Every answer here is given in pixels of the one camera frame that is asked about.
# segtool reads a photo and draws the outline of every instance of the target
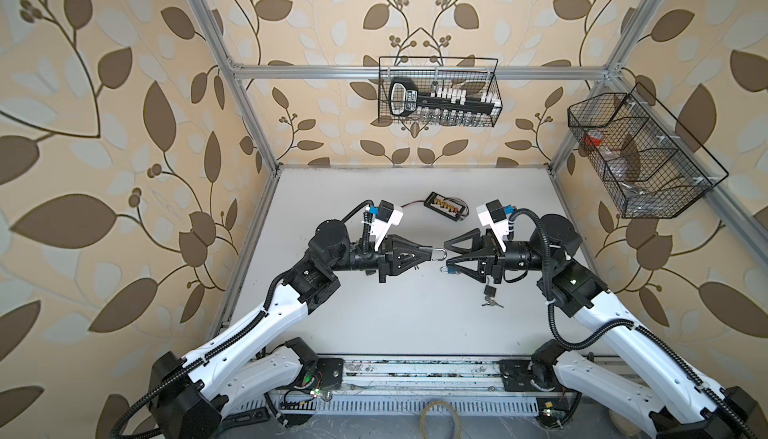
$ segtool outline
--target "wire basket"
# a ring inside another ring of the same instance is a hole
[[[496,81],[498,60],[435,59],[379,57],[379,118],[421,126],[494,127],[503,108]]]
[[[667,132],[650,112],[674,119]],[[673,218],[727,176],[725,167],[642,84],[606,92],[568,108],[568,127],[623,218]],[[699,166],[709,159],[717,175]]]

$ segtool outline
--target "black wire basket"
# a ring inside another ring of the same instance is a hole
[[[496,59],[475,57],[379,57],[379,118],[494,127],[503,108],[497,65]]]
[[[652,106],[674,119],[667,132]],[[642,84],[568,108],[568,127],[623,218],[674,218],[728,176],[725,167]],[[706,172],[702,159],[718,168]]]

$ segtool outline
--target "wall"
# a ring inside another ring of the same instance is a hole
[[[724,163],[731,176],[721,187],[764,225],[767,3],[666,0],[625,70]],[[706,203],[673,220],[628,221],[616,218],[579,153],[560,179],[585,245],[621,300],[696,367],[768,404],[768,276]]]
[[[377,118],[376,86],[368,82],[259,79],[248,90],[275,156],[285,164],[508,167],[549,162],[567,129],[565,109],[584,98],[585,83],[502,81],[499,86],[504,109],[493,128]]]
[[[208,0],[237,62],[490,56],[601,66],[639,0]]]
[[[2,8],[0,435],[106,437],[206,335],[266,171],[185,0]]]

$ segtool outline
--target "mesh basket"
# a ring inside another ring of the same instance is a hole
[[[497,64],[482,58],[379,57],[379,120],[494,127],[503,108]]]
[[[589,157],[623,218],[677,217],[728,176],[723,165],[654,98],[651,104],[674,119],[676,132],[668,133],[656,122],[646,100],[652,97],[638,84],[629,94],[606,92],[568,108],[568,127],[579,152]],[[696,154],[722,172],[707,174],[697,164]]]

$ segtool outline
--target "beige wall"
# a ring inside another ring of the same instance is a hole
[[[185,0],[2,4],[0,436],[106,437],[206,335],[266,170],[216,69],[190,101]]]
[[[731,176],[721,187],[750,213],[768,204],[766,4],[666,0],[626,71],[650,80],[724,163]],[[673,10],[692,19],[668,16]],[[768,404],[768,276],[706,203],[657,224],[617,220],[586,158],[575,152],[560,179],[585,245],[621,300],[696,367]]]
[[[233,58],[247,64],[361,65],[364,55],[474,54],[504,66],[599,66],[639,0],[208,1]]]
[[[504,167],[549,162],[567,129],[565,109],[586,95],[585,83],[502,81],[499,88],[504,109],[493,128],[376,119],[376,86],[367,82],[260,79],[248,91],[275,156],[285,164]],[[282,97],[288,112],[278,103]],[[281,122],[289,114],[296,114],[293,124]]]

